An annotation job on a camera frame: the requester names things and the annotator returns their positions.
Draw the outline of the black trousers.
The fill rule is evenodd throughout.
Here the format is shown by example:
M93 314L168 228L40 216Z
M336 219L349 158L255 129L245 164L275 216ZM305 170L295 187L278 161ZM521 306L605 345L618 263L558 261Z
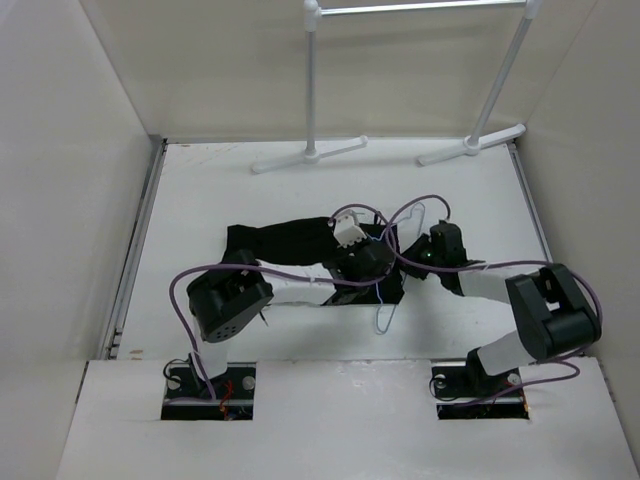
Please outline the black trousers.
M232 225L227 228L223 260L240 250L251 252L260 261L283 266L321 264L339 271L339 246L327 217L292 220L264 227ZM402 275L394 267L375 286L335 287L327 306L397 305L404 296Z

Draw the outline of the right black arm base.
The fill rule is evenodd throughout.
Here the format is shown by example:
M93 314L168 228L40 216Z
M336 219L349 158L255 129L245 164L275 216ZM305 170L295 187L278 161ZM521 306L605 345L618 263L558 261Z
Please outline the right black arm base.
M431 395L436 400L439 420L528 420L524 390L494 395L521 383L518 369L482 379L473 384L461 363L440 363L431 367Z

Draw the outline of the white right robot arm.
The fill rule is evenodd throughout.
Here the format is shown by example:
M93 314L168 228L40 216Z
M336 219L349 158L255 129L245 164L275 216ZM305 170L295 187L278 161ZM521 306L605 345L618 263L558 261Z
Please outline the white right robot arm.
M516 369L556 360L599 341L600 309L578 278L561 263L511 261L488 264L468 258L461 229L444 220L402 253L404 271L468 298L510 307L515 330L471 350L461 374L465 396L494 395Z

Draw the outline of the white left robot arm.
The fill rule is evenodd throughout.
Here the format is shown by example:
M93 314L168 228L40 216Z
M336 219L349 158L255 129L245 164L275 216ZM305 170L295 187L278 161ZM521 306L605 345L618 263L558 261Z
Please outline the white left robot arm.
M395 259L385 243L365 239L336 256L310 265L277 265L248 249L226 255L186 289L197 328L190 386L206 399L224 387L226 343L270 305L342 306L356 303L367 283L392 272Z

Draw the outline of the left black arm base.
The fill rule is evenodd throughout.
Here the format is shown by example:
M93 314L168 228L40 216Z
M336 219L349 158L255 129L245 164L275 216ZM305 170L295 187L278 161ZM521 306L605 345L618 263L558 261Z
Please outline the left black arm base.
M249 421L257 384L255 363L230 363L210 380L214 396L195 367L175 359L163 369L165 390L160 418L165 421Z

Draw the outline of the left aluminium table rail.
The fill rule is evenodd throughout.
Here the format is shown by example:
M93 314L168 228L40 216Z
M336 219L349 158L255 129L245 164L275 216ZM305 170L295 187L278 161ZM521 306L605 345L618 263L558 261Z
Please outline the left aluminium table rail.
M117 289L111 306L107 310L108 315L106 316L100 342L95 353L95 358L98 360L117 358L119 341L124 329L153 204L159 186L167 148L167 139L160 135L151 135L150 141L152 155L137 204L126 256L118 277Z

